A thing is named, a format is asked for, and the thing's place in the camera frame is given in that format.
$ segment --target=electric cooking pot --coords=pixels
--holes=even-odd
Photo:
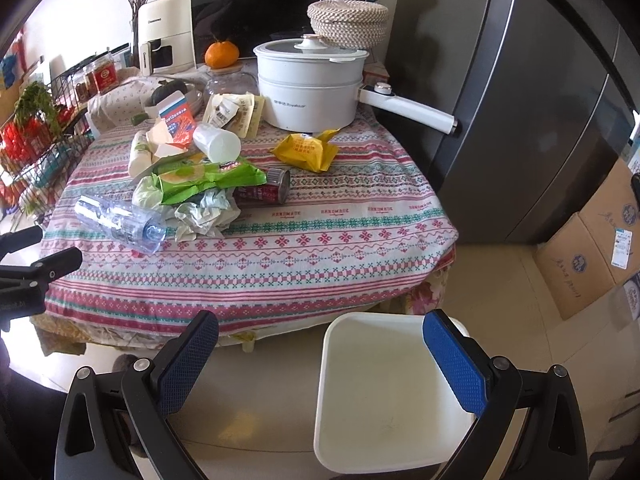
[[[393,94],[391,86],[362,86],[365,50],[327,46],[321,37],[277,40],[254,48],[258,86],[265,97],[263,117],[292,132],[343,128],[356,115],[358,102],[408,117],[444,133],[456,119],[440,110]]]

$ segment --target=orange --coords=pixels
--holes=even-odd
[[[240,57],[240,51],[230,41],[211,43],[204,55],[204,62],[210,68],[226,68],[233,65]]]

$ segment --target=floor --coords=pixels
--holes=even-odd
[[[612,295],[561,320],[532,251],[524,246],[460,246],[444,310],[460,320],[489,355],[505,355],[519,368],[531,370],[566,366],[591,453],[605,437],[612,439],[609,418],[620,399],[640,388],[640,330],[632,323],[616,331],[609,318]],[[34,260],[36,252],[14,254],[12,263],[20,259]],[[253,353],[244,353],[239,346],[213,352],[185,406],[170,419],[210,478],[325,480],[336,476],[313,453],[325,330],[319,326],[267,338],[257,342]],[[61,390],[69,387],[79,367],[91,365],[96,372],[107,372],[119,354],[88,345],[84,356],[44,357],[28,320],[15,321],[11,332],[2,337],[14,369]],[[487,479],[499,478],[522,424],[521,411],[516,412]],[[640,433],[635,424],[627,424],[626,438]],[[139,464],[145,479],[157,478],[147,460]],[[592,478],[609,474],[599,465]]]

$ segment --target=white plastic bin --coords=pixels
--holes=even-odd
[[[455,452],[474,415],[460,407],[425,345],[423,319],[353,312],[327,329],[314,435],[326,468],[396,471],[446,462]]]

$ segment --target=woven basket lid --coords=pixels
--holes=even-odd
[[[385,23],[389,9],[359,0],[321,0],[309,5],[306,14],[319,22]]]

